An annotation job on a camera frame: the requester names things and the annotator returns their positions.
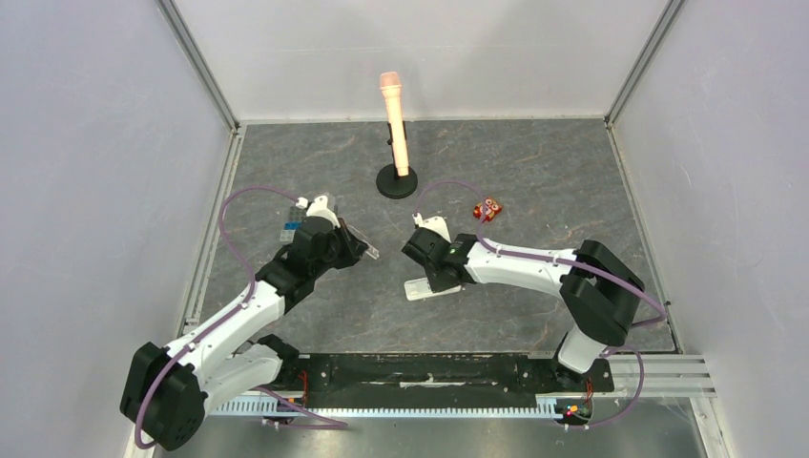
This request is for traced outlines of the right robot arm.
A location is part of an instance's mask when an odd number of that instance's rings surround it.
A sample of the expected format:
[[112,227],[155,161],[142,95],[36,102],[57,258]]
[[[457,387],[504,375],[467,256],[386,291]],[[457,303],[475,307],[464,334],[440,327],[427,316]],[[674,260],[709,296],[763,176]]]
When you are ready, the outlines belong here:
[[574,326],[557,349],[550,374],[564,389],[579,387],[606,349],[625,343],[645,291],[644,282],[623,261],[591,239],[575,249],[540,250],[471,234],[447,239],[419,227],[402,251],[424,268],[432,293],[497,283],[561,300]]

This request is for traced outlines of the white remote control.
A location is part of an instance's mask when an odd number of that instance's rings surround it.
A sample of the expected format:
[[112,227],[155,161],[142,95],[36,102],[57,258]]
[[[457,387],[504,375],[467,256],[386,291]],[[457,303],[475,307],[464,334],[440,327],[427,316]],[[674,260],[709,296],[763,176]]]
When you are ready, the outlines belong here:
[[455,294],[463,289],[461,285],[448,288],[444,291],[433,291],[429,285],[427,278],[420,278],[416,280],[406,281],[404,283],[405,297],[410,302],[427,300],[431,298],[442,297],[450,294]]

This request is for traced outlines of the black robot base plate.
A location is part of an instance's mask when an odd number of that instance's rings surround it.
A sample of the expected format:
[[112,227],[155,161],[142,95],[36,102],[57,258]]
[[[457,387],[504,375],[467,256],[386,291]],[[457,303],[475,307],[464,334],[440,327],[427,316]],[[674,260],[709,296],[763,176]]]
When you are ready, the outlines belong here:
[[530,407],[538,395],[612,392],[605,360],[576,375],[527,353],[313,353],[282,365],[267,388],[314,408]]

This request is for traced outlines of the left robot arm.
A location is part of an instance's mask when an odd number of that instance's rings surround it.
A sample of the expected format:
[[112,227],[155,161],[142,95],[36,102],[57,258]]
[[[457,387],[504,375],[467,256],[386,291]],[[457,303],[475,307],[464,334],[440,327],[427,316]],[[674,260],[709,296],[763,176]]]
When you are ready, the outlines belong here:
[[208,321],[163,346],[147,342],[134,354],[119,405],[150,437],[175,450],[209,413],[254,387],[293,386],[300,366],[294,348],[261,338],[237,349],[309,296],[326,272],[351,267],[369,252],[343,219],[307,217],[291,242],[255,273],[245,289]]

